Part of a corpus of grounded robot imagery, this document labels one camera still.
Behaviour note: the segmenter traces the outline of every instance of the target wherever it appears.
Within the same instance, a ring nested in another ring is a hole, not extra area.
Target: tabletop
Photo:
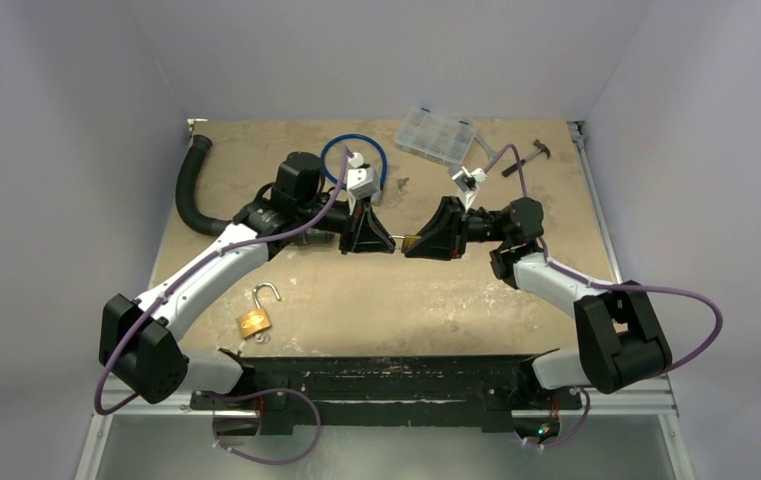
[[[294,120],[198,122],[195,133],[214,147],[198,180],[201,211],[232,218],[293,151],[320,153],[332,138],[361,133],[386,151],[388,178],[375,211],[392,235],[414,234],[435,212],[443,195],[456,187],[446,168],[395,147],[400,120]],[[545,238],[561,262],[610,280],[611,270],[586,179],[566,122],[562,119],[476,119],[478,132],[498,149],[512,142],[526,155],[539,139],[551,158],[539,156],[524,167],[531,197],[545,210]],[[345,142],[379,168],[379,155],[367,143]],[[474,207],[499,210],[521,196],[516,176],[498,172],[482,184]],[[334,148],[328,168],[338,171]],[[486,153],[472,144],[464,165],[485,166]],[[401,188],[398,180],[409,180]],[[152,283],[171,276],[206,248],[212,238],[186,227],[176,208],[168,221]],[[450,262],[407,259],[389,254],[342,255],[330,245],[291,245],[251,272],[208,308],[180,342],[185,348],[239,349],[244,356],[463,355],[539,353],[576,345],[574,321],[544,300],[514,290],[492,274],[494,244],[469,244]],[[273,283],[260,302],[271,318],[271,340],[257,344],[239,336],[236,319],[253,310],[251,289]]]

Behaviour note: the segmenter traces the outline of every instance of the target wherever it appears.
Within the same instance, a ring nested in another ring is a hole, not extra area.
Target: hammer
[[[536,150],[531,152],[530,155],[521,159],[522,166],[525,163],[529,162],[530,160],[533,160],[536,157],[536,155],[539,155],[540,153],[544,153],[545,155],[548,156],[548,158],[551,158],[551,151],[548,150],[548,147],[545,146],[544,143],[540,142],[539,139],[536,139],[533,141],[533,146],[536,147]],[[512,175],[513,173],[515,173],[516,170],[518,170],[518,163],[513,163],[512,165],[504,169],[504,171],[501,172],[501,175],[503,175],[504,178],[506,178]]]

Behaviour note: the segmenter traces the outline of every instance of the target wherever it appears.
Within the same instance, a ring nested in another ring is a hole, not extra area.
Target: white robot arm
[[[374,215],[370,197],[376,193],[373,170],[354,165],[348,177],[348,201],[335,201],[316,228],[340,235],[342,253],[393,253],[395,243]],[[610,292],[590,285],[606,282],[586,278],[551,258],[546,258],[535,240],[542,234],[541,205],[521,198],[500,211],[472,210],[477,193],[472,185],[458,186],[469,195],[443,197],[438,211],[418,234],[405,237],[402,252],[408,258],[450,260],[460,258],[469,242],[499,241],[491,252],[497,278],[541,297],[573,317],[578,328],[578,347],[559,349],[530,362],[526,389],[554,390],[564,386],[592,385],[609,393],[660,373],[671,363],[671,353],[656,322],[647,295]],[[206,250],[170,279],[134,300],[117,295],[104,308],[100,360],[104,365],[119,339],[143,308],[162,302],[136,332],[135,341],[124,349],[112,367],[121,380],[150,403],[174,391],[203,390],[230,393],[242,377],[235,354],[226,351],[190,352],[178,345],[192,323],[230,286],[272,259],[289,240],[259,243],[228,249],[228,245],[268,237],[301,225],[327,203],[319,193],[320,161],[311,154],[292,154],[281,165],[270,199],[258,195],[227,225]],[[197,264],[214,258],[202,268]],[[553,268],[574,272],[575,278]],[[178,279],[182,284],[171,295],[165,291]],[[613,322],[627,324],[617,333]]]

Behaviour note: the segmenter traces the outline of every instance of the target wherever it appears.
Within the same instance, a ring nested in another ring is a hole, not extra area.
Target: blue cable
[[[358,133],[346,133],[344,135],[339,135],[333,140],[330,140],[327,145],[324,146],[324,149],[321,150],[321,163],[324,165],[324,176],[333,182],[334,186],[336,185],[336,177],[334,177],[330,171],[327,170],[327,152],[329,152],[334,145],[343,140],[362,140],[364,142],[370,143],[372,147],[376,148],[377,151],[380,152],[380,162],[383,163],[383,168],[380,170],[380,188],[383,188],[386,185],[386,169],[388,168],[388,162],[386,161],[386,152],[383,151],[383,147],[374,141],[373,138],[366,137],[365,135],[360,135]]]

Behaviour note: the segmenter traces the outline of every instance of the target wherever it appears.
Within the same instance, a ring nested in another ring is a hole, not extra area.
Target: padlock
[[[252,310],[236,320],[236,323],[239,324],[239,334],[245,340],[252,337],[255,333],[271,328],[271,320],[268,318],[268,312],[259,305],[259,298],[256,296],[257,292],[259,292],[262,287],[271,287],[271,290],[274,290],[274,296],[277,297],[277,301],[282,301],[280,298],[280,292],[277,291],[277,287],[270,283],[260,283],[253,287],[251,295],[253,296],[253,303],[256,305],[256,310]]]

